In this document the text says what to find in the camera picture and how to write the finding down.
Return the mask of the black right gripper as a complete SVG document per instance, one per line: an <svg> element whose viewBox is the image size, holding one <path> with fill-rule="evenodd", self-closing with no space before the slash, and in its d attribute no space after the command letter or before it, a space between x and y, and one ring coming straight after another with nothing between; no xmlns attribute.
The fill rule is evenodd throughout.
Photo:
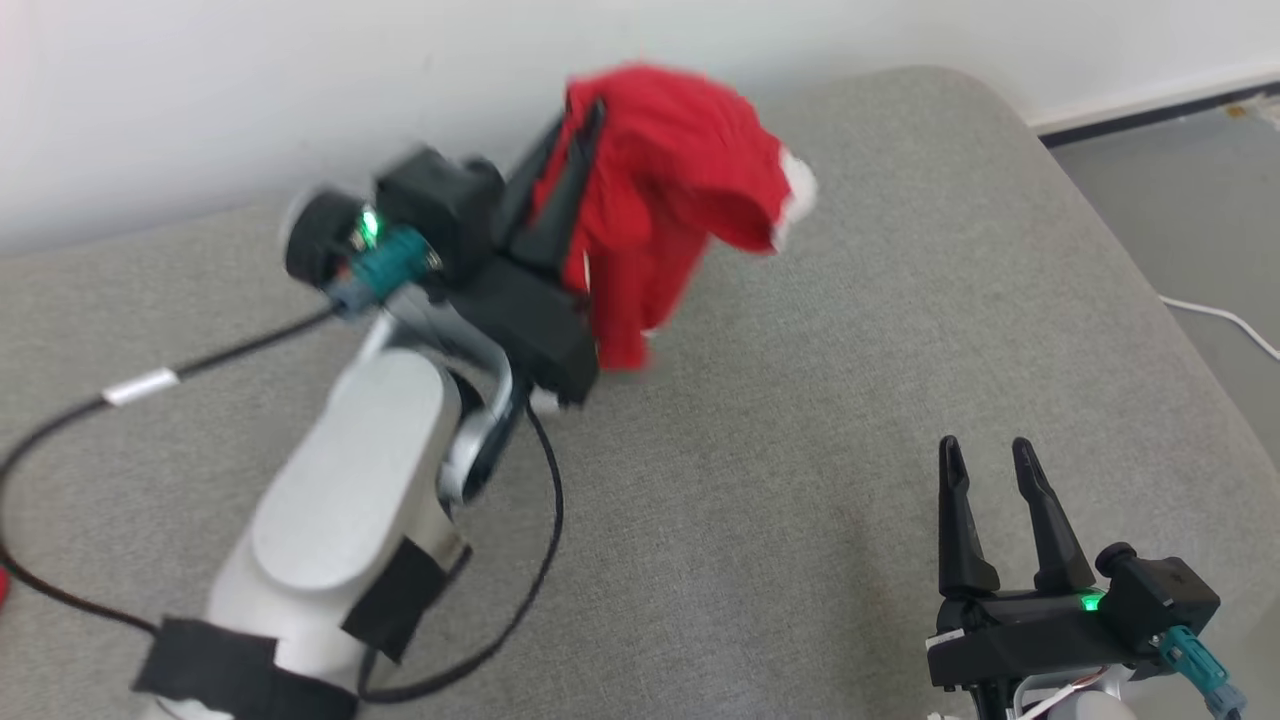
<svg viewBox="0 0 1280 720"><path fill-rule="evenodd" d="M957 438L940 442L936 634L925 643L931 684L946 691L1001 687L1075 669L1134 669L1137 656L1107 628L1105 591L1032 442L1012 442L1018 489L1036 541L1036 591L996 593L969 502L972 480Z"/></svg>

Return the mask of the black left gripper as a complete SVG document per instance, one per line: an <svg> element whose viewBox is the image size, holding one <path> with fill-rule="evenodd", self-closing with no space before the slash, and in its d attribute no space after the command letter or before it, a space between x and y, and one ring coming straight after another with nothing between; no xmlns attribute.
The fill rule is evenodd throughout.
<svg viewBox="0 0 1280 720"><path fill-rule="evenodd" d="M605 114L605 102L593 101L570 133L564 165L538 215L535 188L556 154L563 114L506 178L495 210L495 247L509 252L520 240L520 261L536 273L564 270ZM600 373L589 319L575 296L534 272L506 258L490 258L449 290L448 297L466 322L498 345L515 370L562 404L582 405Z"/></svg>

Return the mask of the red shorts with white trim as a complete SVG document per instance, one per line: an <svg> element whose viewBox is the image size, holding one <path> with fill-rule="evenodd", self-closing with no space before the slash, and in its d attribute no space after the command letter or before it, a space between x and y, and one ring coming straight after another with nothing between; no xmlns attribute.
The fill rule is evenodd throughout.
<svg viewBox="0 0 1280 720"><path fill-rule="evenodd" d="M590 110L605 110L563 282L590 299L605 372L646 365L713 240L782 252L817 204L808 164L735 88L687 70L626 64L571 79L556 151L534 190L543 210Z"/></svg>

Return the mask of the black and white baseboard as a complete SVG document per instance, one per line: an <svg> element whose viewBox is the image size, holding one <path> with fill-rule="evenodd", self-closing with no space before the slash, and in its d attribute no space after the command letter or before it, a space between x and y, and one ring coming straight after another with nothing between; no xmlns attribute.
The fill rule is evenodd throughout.
<svg viewBox="0 0 1280 720"><path fill-rule="evenodd" d="M1027 126L1048 149L1176 120L1260 95L1280 95L1280 61L1229 67L1204 76L1152 86L1133 94L1025 115Z"/></svg>

